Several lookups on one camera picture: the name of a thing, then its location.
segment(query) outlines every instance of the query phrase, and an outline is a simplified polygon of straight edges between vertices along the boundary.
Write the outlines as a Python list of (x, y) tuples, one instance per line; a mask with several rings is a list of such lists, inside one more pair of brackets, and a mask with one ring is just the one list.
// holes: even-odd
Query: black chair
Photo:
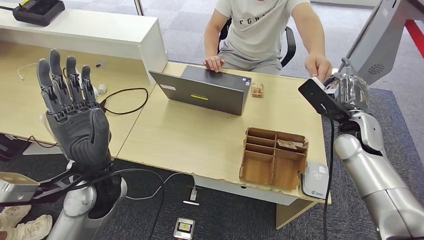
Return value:
[[(231, 18), (229, 18), (224, 27), (221, 29), (221, 32), (219, 34), (219, 42), (226, 39), (228, 36), (228, 30), (230, 29), (231, 25)], [(290, 27), (285, 28), (285, 35), (287, 37), (287, 53), (285, 54), (285, 57), (281, 60), (281, 66), (286, 66), (290, 60), (295, 56), (296, 53), (296, 40), (295, 35), (293, 34), (293, 30)], [(217, 52), (220, 52), (220, 44), (218, 43), (218, 50)]]

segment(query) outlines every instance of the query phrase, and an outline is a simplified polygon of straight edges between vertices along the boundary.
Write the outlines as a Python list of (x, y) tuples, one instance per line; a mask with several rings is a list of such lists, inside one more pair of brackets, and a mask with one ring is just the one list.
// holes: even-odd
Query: white sneaker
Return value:
[(50, 215), (42, 215), (34, 221), (18, 224), (7, 230), (6, 240), (41, 240), (49, 235), (53, 219)]
[(28, 214), (31, 205), (8, 206), (0, 213), (0, 231), (6, 231), (16, 227), (22, 219)]

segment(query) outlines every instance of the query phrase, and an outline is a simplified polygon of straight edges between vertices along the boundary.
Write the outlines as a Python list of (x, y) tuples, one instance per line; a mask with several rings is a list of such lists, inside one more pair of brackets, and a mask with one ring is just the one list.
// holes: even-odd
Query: charger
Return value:
[(12, 11), (20, 22), (45, 27), (65, 10), (65, 4), (60, 0), (24, 0), (15, 8), (0, 6), (0, 9)]

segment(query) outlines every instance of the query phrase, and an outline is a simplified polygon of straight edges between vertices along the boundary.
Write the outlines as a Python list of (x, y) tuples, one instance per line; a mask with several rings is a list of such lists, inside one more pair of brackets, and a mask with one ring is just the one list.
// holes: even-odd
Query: human arm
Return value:
[(217, 56), (217, 49), (220, 41), (219, 37), (221, 29), (224, 27), (227, 20), (227, 16), (215, 9), (204, 31), (204, 51), (206, 56), (203, 60), (203, 64), (208, 69), (215, 72), (218, 72), (225, 63), (224, 60)]
[(296, 5), (291, 16), (309, 53), (305, 68), (311, 77), (318, 77), (323, 82), (331, 75), (333, 67), (326, 58), (324, 30), (320, 18), (307, 2)]

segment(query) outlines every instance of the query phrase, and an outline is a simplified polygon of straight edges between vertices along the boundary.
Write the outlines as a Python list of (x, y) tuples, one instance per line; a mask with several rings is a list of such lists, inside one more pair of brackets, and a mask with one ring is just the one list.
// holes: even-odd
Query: desk surface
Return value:
[[(46, 111), (40, 94), (40, 85), (36, 76), (36, 66), (28, 66), (20, 70), (25, 80), (20, 80), (18, 68), (37, 63), (41, 58), (48, 58), (50, 49), (37, 46), (0, 42), (0, 133), (11, 134), (27, 139), (34, 137), (42, 142), (55, 141), (40, 122), (40, 115)], [(61, 51), (62, 67), (68, 55), (77, 60), (77, 69), (82, 64), (91, 67), (91, 81), (94, 87), (104, 84), (107, 94), (127, 88), (153, 87), (149, 83), (143, 62), (140, 60), (95, 55), (74, 51)], [(102, 62), (103, 67), (96, 68)], [(98, 98), (101, 102), (105, 96)], [(111, 97), (106, 107), (115, 112), (126, 112), (140, 106), (146, 98), (143, 90), (128, 91)], [(111, 154), (117, 156), (141, 110), (127, 115), (106, 113), (110, 123), (112, 139), (109, 145)]]
[[(17, 3), (0, 2), (0, 6), (14, 8)], [(10, 11), (0, 12), (0, 29), (98, 38), (110, 42), (140, 43), (156, 21), (156, 17), (149, 16), (65, 9), (50, 25), (41, 27), (16, 21)]]
[[(164, 73), (181, 76), (187, 65), (169, 62)], [(159, 87), (152, 94), (118, 154), (120, 159), (187, 174), (306, 197), (286, 190), (243, 182), (239, 169), (248, 127), (304, 135), (307, 160), (326, 164), (321, 117), (298, 92), (301, 78), (224, 69), (264, 85), (264, 98), (249, 95), (243, 116), (169, 100)]]

